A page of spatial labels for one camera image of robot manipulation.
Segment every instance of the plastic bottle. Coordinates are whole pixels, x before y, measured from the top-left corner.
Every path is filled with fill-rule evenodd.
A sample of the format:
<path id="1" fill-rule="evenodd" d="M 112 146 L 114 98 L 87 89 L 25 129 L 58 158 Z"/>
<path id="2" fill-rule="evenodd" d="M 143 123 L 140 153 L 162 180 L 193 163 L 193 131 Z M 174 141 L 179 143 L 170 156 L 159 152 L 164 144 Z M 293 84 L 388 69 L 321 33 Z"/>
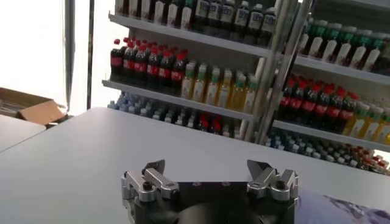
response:
<path id="1" fill-rule="evenodd" d="M 183 77 L 185 76 L 185 61 L 184 55 L 179 54 L 177 56 L 177 60 L 173 64 L 172 72 L 171 72 L 171 80 L 172 80 L 172 90 L 173 94 L 176 96 L 180 96 L 182 91 L 182 82 Z"/>
<path id="2" fill-rule="evenodd" d="M 128 38 L 128 37 L 124 37 L 124 38 L 123 38 L 123 42 L 122 42 L 122 44 L 121 44 L 121 48 L 120 48 L 122 57 L 123 57 L 123 55 L 124 55 L 124 52 L 125 52 L 126 49 L 128 48 L 127 42 L 129 42 L 129 38 Z"/>
<path id="3" fill-rule="evenodd" d="M 293 89 L 295 86 L 295 81 L 293 79 L 289 79 L 287 81 L 287 85 L 285 89 L 283 90 L 283 97 L 279 104 L 278 109 L 278 119 L 285 120 L 287 119 L 287 114 L 289 113 L 289 105 L 291 100 L 291 95 L 293 93 Z"/>
<path id="4" fill-rule="evenodd" d="M 358 138 L 371 140 L 375 131 L 379 127 L 379 122 L 384 109 L 380 107 L 373 107 L 369 110 L 368 116 L 364 120 L 364 125 L 359 131 Z"/>
<path id="5" fill-rule="evenodd" d="M 136 53 L 134 63 L 134 78 L 138 84 L 142 85 L 147 80 L 146 68 L 147 68 L 147 57 L 145 53 L 145 45 L 141 45 L 140 49 Z"/>
<path id="6" fill-rule="evenodd" d="M 200 128 L 201 131 L 208 132 L 208 121 L 203 121 Z"/>
<path id="7" fill-rule="evenodd" d="M 244 101 L 244 113 L 251 113 L 253 110 L 253 104 L 256 97 L 257 79 L 254 75 L 249 76 L 249 87 L 246 90 L 246 97 Z"/>
<path id="8" fill-rule="evenodd" d="M 128 43 L 128 48 L 123 55 L 123 70 L 122 75 L 130 79 L 134 79 L 134 61 L 135 55 L 137 54 L 134 50 L 134 44 L 132 42 Z"/>
<path id="9" fill-rule="evenodd" d="M 313 158 L 315 159 L 321 159 L 321 154 L 318 152 L 313 152 Z"/>
<path id="10" fill-rule="evenodd" d="M 230 98 L 229 106 L 231 109 L 236 111 L 242 111 L 244 106 L 244 100 L 245 100 L 245 81 L 246 76 L 243 74 L 243 72 L 238 71 L 237 72 L 237 80 L 236 84 L 233 87 L 232 92 L 232 98 Z"/>
<path id="11" fill-rule="evenodd" d="M 264 15 L 261 12 L 262 9 L 263 5 L 256 4 L 250 11 L 248 28 L 244 37 L 245 43 L 255 44 L 257 42 L 257 36 L 260 34 L 260 27 L 264 18 Z"/>
<path id="12" fill-rule="evenodd" d="M 141 47 L 141 41 L 140 40 L 136 40 L 135 41 L 135 47 L 134 47 L 134 50 L 138 51 Z"/>
<path id="13" fill-rule="evenodd" d="M 337 46 L 337 36 L 340 33 L 342 25 L 340 23 L 330 23 L 324 33 L 324 40 L 318 50 L 317 58 L 322 61 L 331 62 L 333 51 Z"/>
<path id="14" fill-rule="evenodd" d="M 141 114 L 140 114 L 142 117 L 147 117 L 147 111 L 145 108 L 142 108 L 141 109 Z"/>
<path id="15" fill-rule="evenodd" d="M 383 40 L 386 37 L 384 33 L 373 33 L 371 35 L 371 43 L 367 47 L 367 51 L 360 61 L 359 68 L 364 71 L 371 71 L 377 61 L 382 50 Z"/>
<path id="16" fill-rule="evenodd" d="M 309 20 L 305 22 L 305 24 L 307 25 L 303 27 L 302 35 L 300 37 L 300 41 L 297 47 L 298 54 L 303 54 L 303 51 L 306 48 L 307 41 L 309 40 L 310 27 L 313 24 L 313 18 L 310 17 Z"/>
<path id="17" fill-rule="evenodd" d="M 352 43 L 352 48 L 347 56 L 347 64 L 345 64 L 346 66 L 349 65 L 350 68 L 355 69 L 359 67 L 360 61 L 367 51 L 367 44 L 369 43 L 369 37 L 372 34 L 372 31 L 358 30 L 356 34 L 355 42 Z"/>
<path id="18" fill-rule="evenodd" d="M 327 24 L 328 24 L 328 21 L 325 21 L 325 20 L 314 20 L 313 21 L 313 25 L 311 26 L 310 31 L 309 31 L 309 39 L 307 41 L 305 49 L 303 50 L 304 55 L 309 54 L 310 49 L 311 49 L 311 45 L 313 45 L 313 41 L 315 38 L 317 38 L 317 39 L 316 39 L 315 45 L 313 46 L 313 50 L 319 49 L 319 46 L 322 43 L 322 36 L 325 32 Z"/>
<path id="19" fill-rule="evenodd" d="M 366 114 L 368 113 L 369 108 L 370 106 L 362 102 L 357 102 L 355 114 L 348 121 L 342 134 L 357 138 L 361 127 L 364 125 L 364 119 L 366 118 Z"/>
<path id="20" fill-rule="evenodd" d="M 319 128 L 321 126 L 322 119 L 324 118 L 325 112 L 328 109 L 331 93 L 332 93 L 332 88 L 330 86 L 326 86 L 324 91 L 319 95 L 317 100 L 317 105 L 314 108 L 311 119 L 308 122 L 310 126 L 316 128 Z"/>
<path id="21" fill-rule="evenodd" d="M 230 85 L 232 83 L 232 71 L 230 69 L 225 69 L 224 81 L 219 89 L 217 106 L 227 108 L 228 102 L 230 99 Z"/>
<path id="22" fill-rule="evenodd" d="M 180 0 L 172 0 L 168 7 L 168 19 L 166 25 L 169 27 L 180 27 L 181 14 Z"/>
<path id="23" fill-rule="evenodd" d="M 232 31 L 232 20 L 234 15 L 234 0 L 226 0 L 222 5 L 220 17 L 220 29 L 218 35 L 222 38 L 229 38 Z"/>
<path id="24" fill-rule="evenodd" d="M 116 39 L 114 41 L 114 48 L 111 50 L 110 53 L 110 61 L 111 61 L 111 73 L 120 75 L 122 72 L 123 67 L 123 59 L 122 59 L 122 53 L 119 48 L 121 40 Z"/>
<path id="25" fill-rule="evenodd" d="M 197 80 L 194 86 L 193 101 L 202 102 L 203 95 L 205 91 L 205 75 L 206 75 L 207 66 L 200 65 L 199 71 L 197 74 Z"/>
<path id="26" fill-rule="evenodd" d="M 374 72 L 390 76 L 390 34 L 387 34 L 384 43 L 383 50 L 378 57 Z"/>
<path id="27" fill-rule="evenodd" d="M 325 20 L 318 21 L 317 30 L 315 31 L 313 38 L 310 37 L 308 40 L 309 41 L 308 44 L 310 44 L 310 48 L 308 51 L 309 58 L 316 58 L 317 57 L 317 55 L 319 53 L 319 49 L 322 45 L 322 42 L 324 42 L 323 37 L 324 37 L 324 33 L 325 33 L 325 27 L 327 24 L 328 24 L 328 22 Z"/>
<path id="28" fill-rule="evenodd" d="M 124 5 L 124 0 L 115 0 L 115 15 L 126 15 L 128 12 L 125 14 L 124 13 L 125 5 Z"/>
<path id="29" fill-rule="evenodd" d="M 286 114 L 286 118 L 289 121 L 296 121 L 298 111 L 300 110 L 300 106 L 302 105 L 304 98 L 304 91 L 306 88 L 306 83 L 304 81 L 299 81 L 298 88 L 293 92 L 290 99 L 289 104 L 289 113 Z"/>
<path id="30" fill-rule="evenodd" d="M 342 101 L 346 96 L 344 89 L 338 89 L 336 95 L 329 101 L 329 106 L 325 112 L 322 128 L 328 131 L 334 131 L 335 122 L 342 108 Z"/>
<path id="31" fill-rule="evenodd" d="M 141 3 L 139 0 L 129 0 L 129 17 L 139 17 L 141 12 Z"/>
<path id="32" fill-rule="evenodd" d="M 241 41 L 246 33 L 246 24 L 248 21 L 248 2 L 242 1 L 240 7 L 236 11 L 236 16 L 233 22 L 233 32 L 230 34 L 230 38 L 234 41 Z"/>
<path id="33" fill-rule="evenodd" d="M 155 115 L 153 115 L 153 119 L 155 119 L 155 120 L 160 120 L 160 115 L 158 115 L 158 114 L 155 114 Z"/>
<path id="34" fill-rule="evenodd" d="M 216 36 L 218 34 L 221 6 L 221 0 L 210 1 L 210 8 L 207 15 L 207 25 L 204 29 L 204 33 L 207 35 Z"/>
<path id="35" fill-rule="evenodd" d="M 154 8 L 154 23 L 165 24 L 168 17 L 168 3 L 166 0 L 156 0 Z"/>
<path id="36" fill-rule="evenodd" d="M 161 90 L 167 91 L 171 87 L 171 69 L 172 62 L 170 60 L 171 53 L 169 50 L 164 51 L 163 59 L 160 62 L 160 69 L 158 71 L 158 80 Z"/>
<path id="37" fill-rule="evenodd" d="M 216 96 L 218 93 L 219 88 L 219 73 L 220 70 L 218 67 L 214 67 L 213 71 L 211 73 L 211 80 L 208 83 L 207 86 L 207 92 L 206 92 L 206 99 L 205 103 L 209 105 L 215 105 L 216 104 Z"/>
<path id="38" fill-rule="evenodd" d="M 114 109 L 114 110 L 117 110 L 117 106 L 115 104 L 115 101 L 114 100 L 111 100 L 110 101 L 110 104 L 107 105 L 107 108 L 110 108 L 110 109 Z"/>
<path id="39" fill-rule="evenodd" d="M 207 0 L 197 0 L 195 10 L 194 29 L 198 32 L 203 32 L 207 20 L 208 9 L 210 2 Z"/>
<path id="40" fill-rule="evenodd" d="M 260 36 L 257 44 L 264 47 L 269 47 L 276 25 L 276 9 L 274 7 L 268 8 L 264 14 L 263 25 L 261 26 Z"/>
<path id="41" fill-rule="evenodd" d="M 319 85 L 313 85 L 312 88 L 305 94 L 302 107 L 300 109 L 298 117 L 298 122 L 302 124 L 307 124 L 311 114 L 316 107 L 318 92 L 320 91 Z"/>
<path id="42" fill-rule="evenodd" d="M 165 117 L 164 121 L 167 123 L 172 123 L 172 119 L 170 117 Z"/>
<path id="43" fill-rule="evenodd" d="M 191 28 L 193 17 L 193 0 L 185 0 L 185 4 L 182 11 L 182 20 L 180 22 L 180 28 L 183 30 L 189 30 Z"/>
<path id="44" fill-rule="evenodd" d="M 186 65 L 185 77 L 182 83 L 182 98 L 192 99 L 194 89 L 194 70 L 195 64 L 188 63 Z"/>
<path id="45" fill-rule="evenodd" d="M 390 134 L 390 108 L 385 108 L 380 124 L 376 129 L 372 141 L 386 144 L 386 138 Z"/>
<path id="46" fill-rule="evenodd" d="M 151 19 L 151 15 L 154 11 L 154 2 L 152 0 L 142 0 L 141 1 L 141 20 L 149 21 Z"/>
<path id="47" fill-rule="evenodd" d="M 149 62 L 147 64 L 147 84 L 152 89 L 158 89 L 158 70 L 160 61 L 158 59 L 157 47 L 152 48 L 152 53 L 149 56 Z"/>
<path id="48" fill-rule="evenodd" d="M 340 111 L 339 117 L 335 122 L 335 132 L 341 134 L 348 121 L 351 120 L 353 113 L 355 112 L 356 101 L 358 96 L 354 93 L 349 93 L 342 103 L 342 110 Z"/>

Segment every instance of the red label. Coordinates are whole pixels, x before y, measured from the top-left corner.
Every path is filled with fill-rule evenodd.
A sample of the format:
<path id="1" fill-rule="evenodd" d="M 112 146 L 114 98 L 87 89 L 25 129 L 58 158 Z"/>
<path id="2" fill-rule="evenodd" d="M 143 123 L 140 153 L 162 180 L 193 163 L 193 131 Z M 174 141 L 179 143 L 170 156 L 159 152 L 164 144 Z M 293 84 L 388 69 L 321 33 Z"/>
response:
<path id="1" fill-rule="evenodd" d="M 147 65 L 147 73 L 150 75 L 158 75 L 158 67 L 155 65 Z"/>
<path id="2" fill-rule="evenodd" d="M 316 107 L 316 103 L 304 101 L 302 108 L 306 111 L 312 111 Z"/>
<path id="3" fill-rule="evenodd" d="M 121 57 L 112 57 L 111 65 L 113 66 L 122 66 L 122 58 Z"/>
<path id="4" fill-rule="evenodd" d="M 134 70 L 137 72 L 145 72 L 146 71 L 146 64 L 145 63 L 134 63 Z"/>
<path id="5" fill-rule="evenodd" d="M 340 113 L 340 109 L 337 109 L 334 107 L 330 107 L 327 109 L 327 115 L 329 115 L 331 117 L 338 117 L 339 113 Z"/>
<path id="6" fill-rule="evenodd" d="M 340 118 L 344 120 L 349 120 L 353 116 L 353 112 L 342 110 L 340 112 Z"/>
<path id="7" fill-rule="evenodd" d="M 180 81 L 183 79 L 183 76 L 184 76 L 184 72 L 172 71 L 172 73 L 171 73 L 172 80 Z"/>
<path id="8" fill-rule="evenodd" d="M 280 105 L 287 106 L 290 103 L 290 97 L 282 97 L 282 100 L 280 101 Z"/>
<path id="9" fill-rule="evenodd" d="M 290 106 L 294 107 L 294 108 L 300 108 L 300 105 L 302 104 L 302 100 L 300 99 L 294 99 L 292 98 L 291 101 L 290 101 Z"/>
<path id="10" fill-rule="evenodd" d="M 134 69 L 134 61 L 123 60 L 123 68 L 133 70 Z"/>
<path id="11" fill-rule="evenodd" d="M 171 70 L 160 68 L 158 76 L 168 79 L 171 76 Z"/>
<path id="12" fill-rule="evenodd" d="M 325 111 L 327 110 L 327 108 L 328 107 L 317 105 L 316 108 L 314 109 L 314 112 L 316 112 L 316 114 L 323 115 L 325 113 Z"/>

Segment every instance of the table surface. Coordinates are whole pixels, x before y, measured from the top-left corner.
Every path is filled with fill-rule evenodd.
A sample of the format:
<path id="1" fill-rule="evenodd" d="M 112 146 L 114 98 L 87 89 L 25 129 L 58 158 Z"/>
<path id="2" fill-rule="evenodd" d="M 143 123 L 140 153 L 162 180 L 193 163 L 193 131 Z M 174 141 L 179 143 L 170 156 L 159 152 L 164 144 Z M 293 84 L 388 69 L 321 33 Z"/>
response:
<path id="1" fill-rule="evenodd" d="M 94 108 L 0 156 L 0 223 L 128 223 L 120 176 L 165 159 L 172 181 L 247 181 L 247 159 L 294 169 L 300 187 L 390 211 L 390 178 Z"/>
<path id="2" fill-rule="evenodd" d="M 43 125 L 0 114 L 0 152 L 45 130 Z"/>

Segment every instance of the cardboard box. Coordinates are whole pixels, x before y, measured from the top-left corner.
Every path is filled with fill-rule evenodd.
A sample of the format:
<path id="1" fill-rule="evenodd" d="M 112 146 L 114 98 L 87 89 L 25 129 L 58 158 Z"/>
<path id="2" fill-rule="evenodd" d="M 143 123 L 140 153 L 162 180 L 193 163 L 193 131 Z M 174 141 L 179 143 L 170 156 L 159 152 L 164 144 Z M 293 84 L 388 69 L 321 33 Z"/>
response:
<path id="1" fill-rule="evenodd" d="M 0 88 L 0 114 L 24 119 L 41 125 L 47 125 L 63 118 L 52 99 Z"/>

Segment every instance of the shelf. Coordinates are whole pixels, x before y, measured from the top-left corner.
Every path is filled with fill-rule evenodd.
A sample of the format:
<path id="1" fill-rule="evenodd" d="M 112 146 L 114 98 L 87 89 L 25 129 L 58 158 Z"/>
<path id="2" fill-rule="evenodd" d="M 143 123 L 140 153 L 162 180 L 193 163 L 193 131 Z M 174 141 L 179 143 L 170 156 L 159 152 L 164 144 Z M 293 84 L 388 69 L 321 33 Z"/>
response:
<path id="1" fill-rule="evenodd" d="M 186 100 L 186 99 L 183 99 L 180 97 L 171 96 L 168 94 L 159 93 L 159 92 L 155 92 L 155 91 L 151 91 L 148 89 L 143 89 L 143 88 L 139 88 L 139 87 L 135 87 L 135 86 L 130 86 L 130 85 L 126 85 L 126 84 L 119 83 L 119 82 L 114 82 L 114 81 L 110 81 L 110 80 L 103 80 L 102 83 L 104 86 L 109 87 L 109 88 L 122 90 L 125 92 L 129 92 L 131 94 L 136 94 L 139 96 L 148 97 L 151 99 L 156 99 L 156 100 L 160 100 L 160 101 L 164 101 L 164 102 L 168 102 L 168 103 L 174 103 L 177 105 L 181 105 L 183 107 L 194 108 L 197 110 L 206 111 L 206 112 L 210 112 L 210 113 L 214 113 L 214 114 L 219 114 L 219 115 L 223 115 L 223 116 L 227 116 L 227 117 L 233 117 L 233 118 L 237 118 L 237 119 L 245 120 L 245 121 L 252 121 L 252 119 L 254 118 L 253 115 L 251 115 L 251 114 L 228 110 L 228 109 L 221 108 L 221 107 L 215 107 L 215 106 L 207 105 L 204 103 L 198 103 L 198 102 L 195 102 L 192 100 Z"/>
<path id="2" fill-rule="evenodd" d="M 260 57 L 270 57 L 271 56 L 270 50 L 264 49 L 261 47 L 257 47 L 257 46 L 251 46 L 248 44 L 242 44 L 239 42 L 225 40 L 222 38 L 211 37 L 211 36 L 204 35 L 201 33 L 196 33 L 193 31 L 162 26 L 159 24 L 150 23 L 147 21 L 142 21 L 139 19 L 129 18 L 129 17 L 125 17 L 125 16 L 108 14 L 108 17 L 110 18 L 111 22 L 114 22 L 116 24 L 126 26 L 126 27 L 133 27 L 133 28 L 137 28 L 137 29 L 141 29 L 141 30 L 147 30 L 150 32 L 160 33 L 160 34 L 169 35 L 172 37 L 195 41 L 198 43 L 222 47 L 222 48 L 226 48 L 226 49 L 230 49 L 230 50 L 234 50 L 234 51 L 238 51 L 238 52 L 243 52 L 243 53 L 247 53 L 247 54 L 252 54 L 252 55 L 256 55 L 256 56 L 260 56 Z"/>
<path id="3" fill-rule="evenodd" d="M 324 61 L 314 60 L 302 56 L 297 56 L 295 65 L 313 68 L 332 74 L 344 75 L 356 79 L 367 80 L 370 82 L 380 83 L 384 85 L 390 85 L 390 77 L 372 72 L 366 72 L 362 70 L 352 69 L 345 66 L 326 63 Z"/>
<path id="4" fill-rule="evenodd" d="M 283 121 L 277 121 L 274 120 L 274 123 L 272 124 L 273 127 L 275 128 L 280 128 L 288 131 L 293 131 L 297 132 L 300 134 L 304 135 L 309 135 L 309 136 L 315 136 L 318 138 L 322 139 L 328 139 L 331 141 L 336 141 L 336 142 L 341 142 L 345 144 L 351 144 L 355 146 L 362 146 L 363 148 L 368 148 L 368 149 L 377 149 L 381 150 L 384 152 L 390 152 L 390 145 L 384 145 L 384 144 L 379 144 L 376 142 L 370 142 L 362 139 L 357 139 L 357 138 L 352 138 L 349 136 L 344 136 L 344 135 L 338 135 L 335 133 L 330 133 L 327 131 L 322 131 L 310 127 L 304 127 L 301 125 L 297 124 L 291 124 L 289 122 L 283 122 Z"/>

